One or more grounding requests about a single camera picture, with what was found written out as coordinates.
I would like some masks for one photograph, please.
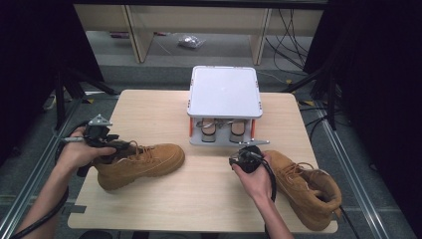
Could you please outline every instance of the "tabletop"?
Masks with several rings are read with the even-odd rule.
[[[104,191],[92,167],[75,203],[83,213],[71,213],[72,228],[146,231],[262,232],[264,221],[244,191],[228,158],[240,147],[198,146],[189,142],[188,91],[123,91],[112,113],[110,133],[142,145],[172,142],[185,151],[184,164],[161,177],[139,178]],[[291,94],[261,93],[263,115],[256,120],[255,138],[295,162],[317,161]],[[277,194],[276,207],[292,232],[312,232]],[[318,233],[332,233],[337,223]]]

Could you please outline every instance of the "tan work boot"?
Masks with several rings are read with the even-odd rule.
[[[99,172],[99,184],[104,190],[121,188],[139,177],[165,175],[183,164],[184,151],[176,144],[138,146],[134,143],[136,145],[131,144],[111,158],[103,156],[94,160],[93,166]]]
[[[341,192],[328,173],[308,163],[294,163],[278,151],[266,151],[278,188],[287,196],[302,223],[313,231],[325,229],[332,212],[340,216]]]

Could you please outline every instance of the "human hand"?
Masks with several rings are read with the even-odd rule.
[[[82,137],[84,136],[84,131],[84,127],[78,127],[71,134],[71,137]],[[113,147],[91,147],[84,141],[69,142],[60,154],[58,165],[69,170],[76,170],[79,167],[87,165],[96,157],[111,155],[115,151],[116,149]]]
[[[271,163],[271,157],[269,155],[263,152],[263,157],[268,164]],[[264,198],[271,198],[271,179],[264,165],[261,164],[255,171],[251,173],[244,172],[242,168],[235,163],[232,164],[232,168],[239,176],[239,179],[242,182],[246,193],[248,193],[248,195],[254,201]]]

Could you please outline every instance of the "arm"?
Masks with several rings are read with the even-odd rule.
[[[271,161],[267,155],[264,155],[264,159],[268,163]],[[233,170],[239,176],[248,195],[254,200],[271,239],[293,238],[285,221],[277,211],[276,205],[271,200],[271,180],[265,167],[260,165],[257,170],[248,174],[239,165],[233,164]]]
[[[80,127],[72,133],[72,136],[82,136],[84,128]],[[63,197],[67,190],[72,174],[79,167],[90,163],[94,158],[101,155],[110,155],[115,152],[114,148],[94,148],[84,142],[68,143],[62,150],[56,166],[40,191],[34,205],[25,216],[17,232],[22,231],[40,218],[49,213]],[[56,214],[49,221],[28,234],[25,238],[54,238],[54,233],[59,221]]]

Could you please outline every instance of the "forearm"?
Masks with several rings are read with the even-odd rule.
[[[274,202],[268,197],[254,199],[255,205],[264,219],[271,239],[294,238]]]
[[[17,232],[27,228],[47,215],[62,199],[68,183],[72,177],[73,170],[62,166],[54,167],[47,182],[41,189],[34,205],[24,218]],[[59,215],[53,216],[46,223],[28,234],[25,238],[54,238],[54,232],[58,224]]]

